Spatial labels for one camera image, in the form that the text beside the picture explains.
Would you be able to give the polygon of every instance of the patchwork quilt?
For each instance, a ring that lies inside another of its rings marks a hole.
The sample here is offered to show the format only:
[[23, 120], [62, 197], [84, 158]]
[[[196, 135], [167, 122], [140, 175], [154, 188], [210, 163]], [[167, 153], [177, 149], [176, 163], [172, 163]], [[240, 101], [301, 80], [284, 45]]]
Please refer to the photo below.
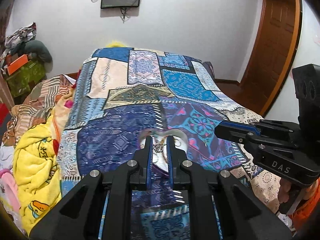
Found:
[[[81, 69], [58, 152], [62, 194], [84, 175], [116, 169], [140, 148], [146, 130], [179, 129], [187, 156], [211, 171], [230, 170], [272, 211], [280, 178], [252, 163], [243, 146], [218, 139], [223, 120], [261, 116], [224, 95], [201, 60], [156, 50], [103, 48]], [[132, 193], [132, 239], [189, 239], [188, 195], [169, 187], [165, 156], [158, 156], [152, 189]]]

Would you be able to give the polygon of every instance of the yellow blanket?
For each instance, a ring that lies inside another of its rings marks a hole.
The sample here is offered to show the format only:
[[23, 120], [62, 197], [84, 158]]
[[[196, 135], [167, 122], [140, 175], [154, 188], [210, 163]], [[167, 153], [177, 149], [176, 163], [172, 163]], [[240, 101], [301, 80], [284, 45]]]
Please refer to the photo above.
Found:
[[30, 128], [14, 152], [13, 176], [18, 185], [22, 226], [31, 229], [61, 199], [60, 168], [53, 150], [52, 133], [46, 124]]

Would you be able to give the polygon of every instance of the hand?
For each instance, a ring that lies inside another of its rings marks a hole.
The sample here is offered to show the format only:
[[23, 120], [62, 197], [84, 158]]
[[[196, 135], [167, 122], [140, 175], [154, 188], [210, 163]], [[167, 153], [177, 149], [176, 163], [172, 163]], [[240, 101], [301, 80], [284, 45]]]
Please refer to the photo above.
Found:
[[[291, 188], [291, 182], [287, 181], [286, 179], [280, 180], [280, 188], [278, 193], [278, 200], [280, 204], [285, 203], [289, 200], [288, 192], [290, 191], [290, 188]], [[311, 198], [316, 192], [317, 188], [318, 188], [318, 180], [316, 180], [314, 184], [307, 189], [307, 192], [303, 196], [303, 199], [308, 200], [309, 198]]]

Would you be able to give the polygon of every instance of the metal screw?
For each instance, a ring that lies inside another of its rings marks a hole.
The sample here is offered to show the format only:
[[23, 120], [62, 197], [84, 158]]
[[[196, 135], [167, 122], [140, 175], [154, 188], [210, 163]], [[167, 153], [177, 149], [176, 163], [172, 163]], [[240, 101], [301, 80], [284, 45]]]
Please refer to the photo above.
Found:
[[228, 177], [230, 177], [230, 172], [227, 170], [222, 170], [222, 171], [220, 171], [220, 175], [224, 178], [228, 178]]
[[135, 161], [135, 160], [129, 160], [128, 162], [127, 162], [127, 165], [128, 166], [130, 166], [130, 167], [134, 167], [135, 165], [137, 165], [138, 163], [137, 163], [137, 161]]
[[190, 167], [190, 166], [192, 166], [192, 161], [185, 160], [185, 161], [182, 162], [182, 165], [185, 166], [185, 167]]
[[92, 170], [90, 171], [90, 176], [91, 177], [97, 177], [99, 175], [100, 171], [98, 170]]

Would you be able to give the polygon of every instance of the orange cloth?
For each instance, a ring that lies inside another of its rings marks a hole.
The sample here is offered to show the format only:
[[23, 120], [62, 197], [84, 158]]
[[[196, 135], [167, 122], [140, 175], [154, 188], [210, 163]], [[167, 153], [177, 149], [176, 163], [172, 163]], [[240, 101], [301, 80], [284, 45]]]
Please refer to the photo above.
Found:
[[318, 188], [315, 194], [309, 198], [300, 208], [298, 208], [291, 216], [292, 223], [296, 230], [306, 222], [307, 218], [311, 215], [320, 199], [320, 179], [318, 179]]
[[70, 89], [68, 94], [63, 95], [51, 111], [53, 119], [49, 129], [52, 133], [52, 139], [57, 140], [58, 143], [60, 143], [63, 129], [71, 112], [71, 108], [66, 107], [65, 104], [67, 101], [73, 101], [74, 91], [74, 89]]

